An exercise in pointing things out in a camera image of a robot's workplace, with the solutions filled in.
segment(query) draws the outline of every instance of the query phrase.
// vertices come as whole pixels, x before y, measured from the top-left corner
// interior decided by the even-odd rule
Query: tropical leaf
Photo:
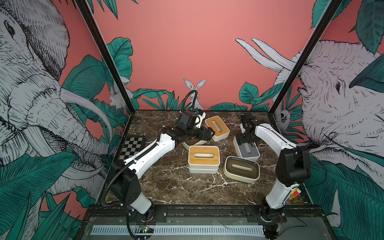
[[[163,99],[161,99],[161,96],[159,95],[159,93],[157,93],[157,101],[159,102],[159,106],[161,107],[161,109],[166,110],[166,108],[164,107],[164,101]]]
[[[311,177],[305,185],[313,203],[321,205],[325,215],[331,214],[338,191],[340,231],[345,237],[384,239],[384,232],[378,231],[384,224],[384,190],[375,182],[342,164],[317,161],[311,156]],[[372,221],[362,221],[361,216],[369,216]]]
[[[167,98],[167,103],[166,103],[166,110],[168,108],[170,108],[170,110],[172,109],[172,107],[174,106],[174,103],[175,103],[175,91],[173,91]]]
[[[384,54],[357,75],[349,84],[349,88],[356,85],[384,93]]]
[[[91,10],[92,10],[92,13],[94,12],[93,10],[93,3],[92,3],[92,0],[87,0],[88,3],[89,3],[89,6],[91,7]]]
[[[282,132],[281,134],[282,134],[284,137],[288,138],[288,139],[304,139],[304,138],[302,138],[300,135],[295,134],[295,133],[286,133],[286,132]]]
[[[122,113],[116,107],[111,107],[104,101],[100,102],[99,99],[90,99],[90,101],[103,111],[112,127],[124,127],[123,123],[126,123],[129,120],[129,117],[125,115],[124,112]],[[87,116],[87,118],[94,122],[100,122],[103,127],[106,127],[106,124],[101,119],[101,117],[94,113],[92,110],[84,107],[79,108]]]
[[[363,0],[356,22],[356,33],[365,48],[375,54],[384,35],[384,2],[369,3]]]
[[[362,175],[364,175],[364,176],[366,176],[367,178],[369,178],[370,180],[373,181],[373,179],[371,178],[371,176],[368,175],[366,172],[364,172],[364,171],[359,167],[359,165],[355,168],[355,171],[358,172],[358,173],[360,173],[360,174],[362,174]]]
[[[316,27],[321,16],[323,15],[323,12],[325,11],[325,8],[328,5],[328,2],[329,2],[329,0],[316,0],[316,2],[314,3],[313,9],[312,9],[312,26],[311,26],[311,28]]]
[[[297,102],[297,99],[299,99],[299,97],[300,97],[300,94],[297,94],[294,98],[292,98],[292,101],[290,101],[290,103],[286,106],[287,109],[292,107]]]
[[[88,208],[89,205],[95,204],[96,201],[83,188],[78,187],[73,191],[77,193],[76,200],[81,203],[82,207]]]
[[[87,55],[71,70],[61,87],[83,98],[93,99],[101,92],[105,82],[103,64],[91,55]]]
[[[153,107],[154,109],[157,109],[157,110],[164,110],[162,109],[161,107],[159,107],[158,105],[154,104],[153,102],[147,100],[147,99],[144,99],[143,98],[143,101],[148,104],[149,106]]]
[[[286,106],[288,106],[289,101],[291,100],[291,93],[292,93],[292,85],[289,87],[288,92],[287,92],[287,98],[285,100],[285,105]]]
[[[332,19],[335,19],[339,14],[348,6],[348,4],[351,2],[351,0],[343,0],[340,4],[340,6],[337,8],[335,14],[333,15]]]
[[[49,157],[22,155],[0,168],[0,235],[12,227],[30,194],[33,206],[43,192],[79,157],[62,152]]]
[[[300,133],[300,134],[304,134],[302,131],[296,129],[296,128],[293,128],[293,127],[288,127],[287,132],[297,132],[297,133]]]
[[[251,111],[259,111],[259,112],[268,112],[269,111],[269,103],[253,106]]]
[[[115,0],[103,0],[105,2],[105,5],[111,10],[113,15],[118,19],[118,8],[116,6],[116,1]]]
[[[290,127],[297,127],[297,126],[302,126],[302,122],[292,122],[289,124]]]
[[[131,103],[132,103],[132,106],[135,110],[138,110],[139,109],[139,103],[137,102],[137,99],[136,98],[131,98],[130,99]]]
[[[279,83],[266,90],[260,97],[265,97],[265,100],[269,100],[279,94],[283,87],[284,83]]]
[[[97,0],[97,2],[98,2],[99,5],[101,6],[101,9],[104,11],[103,3],[101,2],[101,0]]]
[[[65,205],[68,201],[69,195],[61,201],[47,218],[43,221],[43,223],[40,225],[40,227],[37,229],[35,235],[33,236],[32,240],[43,240],[43,239],[51,239],[53,234],[55,233],[55,230],[60,227],[60,219],[63,215]]]
[[[128,38],[115,38],[107,46],[120,76],[130,79],[132,62],[129,57],[133,54],[131,41]]]
[[[239,92],[240,101],[251,104],[251,100],[259,97],[259,91],[253,84],[244,83]]]
[[[252,106],[256,106],[256,105],[259,105],[260,103],[263,103],[266,101],[266,97],[259,97],[259,98],[254,98],[250,101],[250,104]]]
[[[133,98],[140,98],[141,95],[144,95],[149,98],[155,98],[157,97],[157,93],[160,95],[167,94],[168,96],[171,94],[167,90],[155,90],[155,89],[145,89],[145,88],[140,88],[136,91],[133,92]]]
[[[26,201],[24,203],[24,207],[21,210],[12,228],[8,232],[7,238],[5,240],[21,240],[22,239],[30,209],[31,209],[31,195],[28,194],[28,197],[26,198]]]
[[[209,108],[212,111],[246,111],[247,106],[238,106],[234,103],[219,103]]]

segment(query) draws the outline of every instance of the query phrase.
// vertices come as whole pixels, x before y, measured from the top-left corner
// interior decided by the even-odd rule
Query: brown marble
[[[227,178],[223,173],[225,159],[236,156],[233,146],[235,134],[240,132],[240,119],[235,112],[207,112],[207,118],[219,115],[230,129],[228,138],[206,145],[220,149],[220,167],[217,174],[191,174],[188,171],[188,151],[183,145],[160,158],[140,179],[142,192],[154,203],[160,204],[261,204],[276,179],[277,156],[261,142],[258,149],[260,178],[254,184]],[[265,113],[253,113],[258,120],[269,122]],[[130,134],[145,135],[146,145],[157,137],[157,131],[178,119],[176,111],[137,111],[132,120]],[[117,200],[109,192],[107,202]],[[287,204],[303,204],[300,196]]]

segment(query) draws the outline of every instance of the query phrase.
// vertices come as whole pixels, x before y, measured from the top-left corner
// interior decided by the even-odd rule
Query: elephant ear
[[[378,57],[357,75],[349,84],[349,88],[356,85],[384,93],[384,55]]]
[[[0,0],[22,27],[45,69],[58,80],[65,67],[69,34],[51,0]]]

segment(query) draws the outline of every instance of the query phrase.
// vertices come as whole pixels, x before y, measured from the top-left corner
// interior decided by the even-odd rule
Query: tissue box
[[[220,165],[217,146],[190,146],[188,150],[190,173],[216,173]]]
[[[204,121],[205,126],[212,128],[215,131],[215,135],[212,136],[212,140],[218,142],[229,136],[229,128],[225,125],[223,120],[219,116],[207,118]]]

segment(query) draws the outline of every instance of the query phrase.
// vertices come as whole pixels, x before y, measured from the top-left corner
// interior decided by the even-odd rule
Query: wall mural
[[[344,0],[337,17],[351,2]],[[316,26],[328,1],[313,8]],[[312,175],[306,186],[320,204],[338,239],[384,239],[384,57],[377,49],[384,34],[384,2],[363,0],[350,33],[360,43],[323,40],[290,87],[275,119],[282,134],[307,146]],[[270,58],[238,40],[262,66],[285,82],[301,53],[287,60],[268,44],[252,39]]]
[[[65,210],[69,199],[75,193],[83,208],[95,203],[129,119],[104,61],[85,56],[59,84],[70,33],[55,4],[0,1],[1,240],[72,239],[82,216]],[[129,40],[108,48],[125,58],[119,70],[129,79]],[[106,84],[111,105],[97,98]],[[87,121],[100,124],[100,139]]]

